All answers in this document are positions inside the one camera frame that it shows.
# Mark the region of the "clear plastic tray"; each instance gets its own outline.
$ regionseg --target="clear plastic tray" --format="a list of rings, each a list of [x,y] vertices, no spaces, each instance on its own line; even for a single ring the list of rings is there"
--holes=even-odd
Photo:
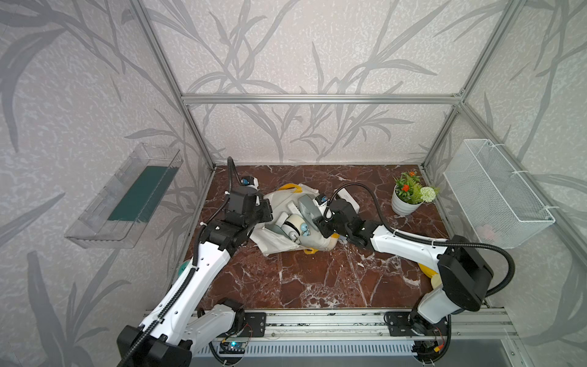
[[[84,248],[133,248],[182,163],[179,149],[140,143],[65,237]]]

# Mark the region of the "gray wall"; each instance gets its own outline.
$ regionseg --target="gray wall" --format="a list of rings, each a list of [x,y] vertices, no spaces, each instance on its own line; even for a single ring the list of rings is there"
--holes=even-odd
[[[587,1],[528,1],[467,100],[583,234],[587,233],[586,24]],[[457,120],[429,174],[443,184],[448,147],[454,153],[462,139],[475,137],[465,118]],[[440,203],[451,213],[456,232],[470,234],[452,197],[443,192]],[[506,307],[536,366],[585,365],[585,267],[551,228],[510,253],[517,263],[515,278],[490,298],[492,304]],[[492,254],[487,258],[496,277],[502,277],[503,261]]]
[[[145,0],[183,93],[458,93],[506,1]],[[216,161],[421,162],[449,106],[198,105]]]
[[[0,2],[0,365],[112,366],[171,281],[209,177],[126,1]],[[132,250],[66,229],[137,143],[184,163]]]

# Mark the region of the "white flower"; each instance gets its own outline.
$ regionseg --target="white flower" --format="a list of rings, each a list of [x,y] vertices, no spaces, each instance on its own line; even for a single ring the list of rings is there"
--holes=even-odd
[[[432,203],[432,201],[436,198],[436,193],[434,192],[433,188],[426,186],[420,189],[420,197],[422,198],[422,201]]]

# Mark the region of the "yellow handle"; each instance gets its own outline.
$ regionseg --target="yellow handle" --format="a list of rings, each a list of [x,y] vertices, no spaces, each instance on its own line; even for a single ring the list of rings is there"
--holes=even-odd
[[[290,188],[295,188],[296,189],[293,192],[294,194],[299,194],[299,193],[301,193],[303,191],[302,190],[302,187],[300,185],[296,185],[296,184],[286,184],[286,185],[283,185],[282,187],[278,188],[277,191],[287,190],[287,189],[290,189]]]
[[[422,264],[418,264],[418,265],[420,266],[420,269],[422,270],[422,272],[424,274],[426,274],[426,276],[429,278],[432,278],[434,275],[438,274],[434,270],[430,269],[429,267],[425,267]]]

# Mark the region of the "wire mesh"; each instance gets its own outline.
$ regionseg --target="wire mesh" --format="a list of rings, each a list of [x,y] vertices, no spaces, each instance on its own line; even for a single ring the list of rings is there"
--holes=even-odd
[[[555,221],[490,140],[465,139],[444,176],[482,242],[513,248]]]

